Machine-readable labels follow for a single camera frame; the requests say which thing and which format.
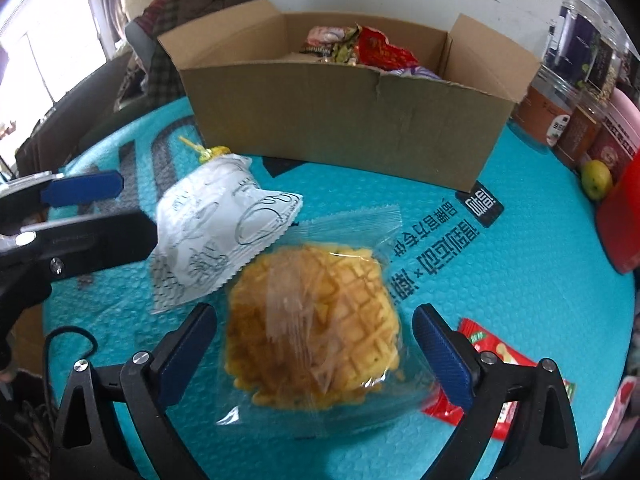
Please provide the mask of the red green packet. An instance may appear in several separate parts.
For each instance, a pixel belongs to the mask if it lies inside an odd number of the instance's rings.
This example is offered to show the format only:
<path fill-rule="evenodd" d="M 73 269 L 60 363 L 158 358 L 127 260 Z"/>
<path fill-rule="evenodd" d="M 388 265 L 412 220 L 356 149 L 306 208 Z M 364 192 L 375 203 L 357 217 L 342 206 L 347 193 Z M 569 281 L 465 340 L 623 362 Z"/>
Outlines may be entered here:
<path fill-rule="evenodd" d="M 482 377 L 482 380 L 478 383 L 477 392 L 480 392 L 481 388 L 488 385 L 488 379 L 505 378 L 508 367 L 511 367 L 511 370 L 515 370 L 517 366 L 531 368 L 537 366 L 533 360 L 514 350 L 495 334 L 469 318 L 462 318 L 458 326 L 458 332 L 465 336 L 478 354 L 492 353 L 500 362 L 503 362 L 501 370 L 495 373 L 487 373 Z M 506 392 L 505 386 L 498 387 L 496 391 L 498 392 L 498 397 L 503 400 L 503 404 L 494 430 L 492 430 L 492 437 L 496 440 L 504 441 L 511 429 L 518 402 L 506 400 L 509 393 Z M 445 391 L 438 387 L 434 399 L 429 400 L 424 405 L 422 413 L 449 425 L 457 426 L 462 421 L 466 411 L 461 406 L 452 403 Z"/>

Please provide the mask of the waffle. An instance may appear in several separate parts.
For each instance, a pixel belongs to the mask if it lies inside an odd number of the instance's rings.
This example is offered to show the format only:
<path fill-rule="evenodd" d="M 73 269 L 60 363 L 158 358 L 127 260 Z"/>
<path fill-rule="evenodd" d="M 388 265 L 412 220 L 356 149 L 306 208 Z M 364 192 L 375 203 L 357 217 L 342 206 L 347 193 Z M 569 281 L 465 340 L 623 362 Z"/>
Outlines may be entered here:
<path fill-rule="evenodd" d="M 392 282 L 396 205 L 293 226 L 228 288 L 218 422 L 318 438 L 381 426 L 436 393 Z"/>

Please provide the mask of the white patterned bread bag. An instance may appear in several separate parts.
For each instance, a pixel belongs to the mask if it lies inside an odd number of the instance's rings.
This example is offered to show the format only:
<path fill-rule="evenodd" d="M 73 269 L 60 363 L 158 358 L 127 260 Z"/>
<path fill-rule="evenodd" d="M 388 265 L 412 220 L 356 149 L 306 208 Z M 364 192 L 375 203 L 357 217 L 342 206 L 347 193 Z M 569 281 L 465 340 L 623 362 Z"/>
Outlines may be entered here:
<path fill-rule="evenodd" d="M 261 188 L 251 164 L 245 156 L 218 156 L 168 188 L 158 202 L 154 311 L 216 292 L 292 226 L 303 196 Z"/>

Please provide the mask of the yellow green lollipop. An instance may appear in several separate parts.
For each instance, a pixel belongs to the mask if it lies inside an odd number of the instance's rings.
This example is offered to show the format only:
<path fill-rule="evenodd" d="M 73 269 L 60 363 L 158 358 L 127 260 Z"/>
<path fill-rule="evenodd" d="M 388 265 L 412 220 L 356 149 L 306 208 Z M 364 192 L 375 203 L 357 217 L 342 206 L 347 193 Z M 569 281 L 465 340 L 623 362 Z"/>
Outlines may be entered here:
<path fill-rule="evenodd" d="M 214 146 L 213 148 L 206 148 L 201 144 L 196 144 L 191 140 L 185 138 L 184 136 L 178 136 L 178 139 L 186 144 L 191 150 L 193 150 L 196 154 L 198 154 L 198 162 L 201 165 L 206 164 L 206 162 L 210 162 L 211 160 L 218 158 L 220 156 L 229 155 L 231 153 L 230 148 L 227 148 L 223 145 Z"/>

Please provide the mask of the large red snack bag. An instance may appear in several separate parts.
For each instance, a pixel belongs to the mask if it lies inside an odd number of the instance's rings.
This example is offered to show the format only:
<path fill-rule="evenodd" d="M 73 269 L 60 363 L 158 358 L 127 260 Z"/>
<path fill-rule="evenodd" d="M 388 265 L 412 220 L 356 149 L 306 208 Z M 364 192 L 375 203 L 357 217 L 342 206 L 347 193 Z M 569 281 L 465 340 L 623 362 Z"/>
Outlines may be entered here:
<path fill-rule="evenodd" d="M 419 65 L 411 51 L 391 44 L 382 32 L 367 26 L 360 27 L 355 50 L 360 64 L 380 70 L 404 70 Z"/>

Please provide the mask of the silver purple snack packet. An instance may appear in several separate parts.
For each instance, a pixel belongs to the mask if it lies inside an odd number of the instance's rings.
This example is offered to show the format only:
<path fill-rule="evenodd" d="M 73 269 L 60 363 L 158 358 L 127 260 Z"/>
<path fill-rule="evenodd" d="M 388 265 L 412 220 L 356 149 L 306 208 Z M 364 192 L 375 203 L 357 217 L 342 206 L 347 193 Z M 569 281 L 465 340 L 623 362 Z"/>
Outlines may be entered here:
<path fill-rule="evenodd" d="M 406 68 L 396 68 L 396 70 L 388 70 L 387 73 L 389 75 L 394 75 L 397 77 L 404 78 L 423 78 L 423 79 L 431 79 L 431 80 L 440 80 L 440 77 L 423 66 L 411 66 Z"/>

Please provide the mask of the cereal snack bag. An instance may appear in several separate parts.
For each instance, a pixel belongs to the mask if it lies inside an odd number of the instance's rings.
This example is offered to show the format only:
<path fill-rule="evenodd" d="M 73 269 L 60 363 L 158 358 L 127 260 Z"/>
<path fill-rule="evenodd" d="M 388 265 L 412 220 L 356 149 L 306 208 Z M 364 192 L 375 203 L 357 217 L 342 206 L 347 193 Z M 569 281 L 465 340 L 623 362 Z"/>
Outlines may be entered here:
<path fill-rule="evenodd" d="M 316 26 L 312 28 L 300 47 L 301 54 L 313 54 L 323 62 L 355 66 L 358 64 L 359 25 Z"/>

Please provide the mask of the teal bubble table mat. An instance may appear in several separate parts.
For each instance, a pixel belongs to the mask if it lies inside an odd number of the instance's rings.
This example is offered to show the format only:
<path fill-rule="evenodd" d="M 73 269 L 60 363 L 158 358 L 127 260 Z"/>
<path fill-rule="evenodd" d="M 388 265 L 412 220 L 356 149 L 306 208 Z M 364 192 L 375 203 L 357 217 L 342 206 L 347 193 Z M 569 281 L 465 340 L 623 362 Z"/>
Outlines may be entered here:
<path fill-rule="evenodd" d="M 157 197 L 198 166 L 178 136 L 195 142 L 192 108 L 181 99 L 116 131 L 66 171 L 119 169 L 120 202 L 85 206 L 116 211 L 139 206 L 152 216 Z M 608 262 L 594 209 L 574 174 L 551 153 L 533 150 L 505 128 L 480 175 L 504 211 L 485 228 L 454 192 L 420 182 L 305 164 L 272 178 L 260 157 L 252 171 L 264 188 L 300 193 L 300 220 L 378 205 L 398 205 L 404 235 L 392 253 L 392 291 L 408 313 L 430 302 L 451 326 L 472 318 L 537 362 L 550 356 L 577 386 L 572 408 L 584 460 L 600 431 L 620 378 L 634 325 L 634 277 Z M 192 304 L 152 314 L 149 263 L 62 281 L 43 307 L 44 329 L 77 325 L 99 341 L 96 365 L 151 350 Z M 420 411 L 361 434 L 316 439 L 256 437 L 253 425 L 216 426 L 217 347 L 170 418 L 212 479 L 419 479 L 452 427 Z"/>

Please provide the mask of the green plaid shirt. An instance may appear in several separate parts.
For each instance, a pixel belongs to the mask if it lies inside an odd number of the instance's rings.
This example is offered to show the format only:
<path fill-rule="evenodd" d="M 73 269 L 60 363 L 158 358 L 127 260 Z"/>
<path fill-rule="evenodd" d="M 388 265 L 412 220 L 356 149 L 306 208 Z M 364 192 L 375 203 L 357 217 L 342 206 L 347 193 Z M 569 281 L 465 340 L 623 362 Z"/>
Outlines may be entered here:
<path fill-rule="evenodd" d="M 179 3 L 180 0 L 163 0 L 162 4 L 151 6 L 151 10 L 156 12 L 156 18 L 151 28 L 153 47 L 146 95 L 154 108 L 186 95 L 178 70 L 158 40 L 178 26 Z"/>

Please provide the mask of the grey office chair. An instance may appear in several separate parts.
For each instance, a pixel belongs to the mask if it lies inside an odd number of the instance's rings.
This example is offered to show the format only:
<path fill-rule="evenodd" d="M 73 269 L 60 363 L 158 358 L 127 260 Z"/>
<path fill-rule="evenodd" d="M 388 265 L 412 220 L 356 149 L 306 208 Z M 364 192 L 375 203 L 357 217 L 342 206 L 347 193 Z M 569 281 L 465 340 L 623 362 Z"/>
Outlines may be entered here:
<path fill-rule="evenodd" d="M 141 66 L 145 70 L 149 70 L 156 46 L 155 39 L 149 36 L 136 20 L 132 20 L 126 25 L 125 36 Z"/>

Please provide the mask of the red plastic canister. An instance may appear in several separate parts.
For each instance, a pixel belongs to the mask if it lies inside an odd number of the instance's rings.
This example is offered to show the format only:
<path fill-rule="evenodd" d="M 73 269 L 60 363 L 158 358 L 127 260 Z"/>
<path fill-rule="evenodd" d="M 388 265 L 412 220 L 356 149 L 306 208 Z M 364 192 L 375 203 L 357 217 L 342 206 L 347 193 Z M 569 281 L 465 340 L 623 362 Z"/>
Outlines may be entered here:
<path fill-rule="evenodd" d="M 620 274 L 639 266 L 640 160 L 626 166 L 620 180 L 597 210 L 596 227 L 608 260 Z"/>

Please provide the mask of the yellow green lemon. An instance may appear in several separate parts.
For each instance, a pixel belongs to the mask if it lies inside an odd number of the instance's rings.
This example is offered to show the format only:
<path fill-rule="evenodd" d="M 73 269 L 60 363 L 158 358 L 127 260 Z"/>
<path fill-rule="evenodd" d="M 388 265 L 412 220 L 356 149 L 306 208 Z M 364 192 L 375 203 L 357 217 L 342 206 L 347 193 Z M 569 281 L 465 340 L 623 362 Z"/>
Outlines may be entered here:
<path fill-rule="evenodd" d="M 612 190 L 613 178 L 608 166 L 600 160 L 590 160 L 582 166 L 580 172 L 582 190 L 594 202 L 604 200 Z"/>

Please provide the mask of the brown spice jar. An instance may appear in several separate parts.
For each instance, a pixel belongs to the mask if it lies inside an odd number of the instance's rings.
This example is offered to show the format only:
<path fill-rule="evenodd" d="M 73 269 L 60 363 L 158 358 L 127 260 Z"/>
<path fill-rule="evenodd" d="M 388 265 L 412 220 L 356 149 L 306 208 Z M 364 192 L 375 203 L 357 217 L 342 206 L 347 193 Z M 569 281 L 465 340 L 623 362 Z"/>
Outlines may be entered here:
<path fill-rule="evenodd" d="M 575 169 L 585 152 L 593 144 L 603 110 L 596 106 L 577 105 L 558 142 L 552 148 L 553 154 L 562 164 Z"/>

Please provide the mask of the pink lidded jar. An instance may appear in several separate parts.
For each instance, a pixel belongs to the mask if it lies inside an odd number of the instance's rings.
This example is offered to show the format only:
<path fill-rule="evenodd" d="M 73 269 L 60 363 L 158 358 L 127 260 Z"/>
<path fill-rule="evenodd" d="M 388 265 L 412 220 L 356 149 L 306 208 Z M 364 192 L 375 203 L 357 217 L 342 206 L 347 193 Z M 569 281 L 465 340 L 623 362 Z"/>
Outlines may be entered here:
<path fill-rule="evenodd" d="M 639 149 L 639 110 L 626 94 L 615 88 L 596 138 L 587 151 L 589 160 L 608 167 L 613 182 L 620 180 Z"/>

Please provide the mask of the dark blue label jar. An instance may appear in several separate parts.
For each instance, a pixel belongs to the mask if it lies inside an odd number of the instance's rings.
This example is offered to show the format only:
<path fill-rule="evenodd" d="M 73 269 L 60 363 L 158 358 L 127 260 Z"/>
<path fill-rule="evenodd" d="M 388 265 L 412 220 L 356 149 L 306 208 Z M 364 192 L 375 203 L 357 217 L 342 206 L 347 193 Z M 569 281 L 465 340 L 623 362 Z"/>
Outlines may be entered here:
<path fill-rule="evenodd" d="M 562 0 L 542 62 L 576 88 L 603 92 L 616 78 L 617 44 L 600 14 L 582 0 Z"/>

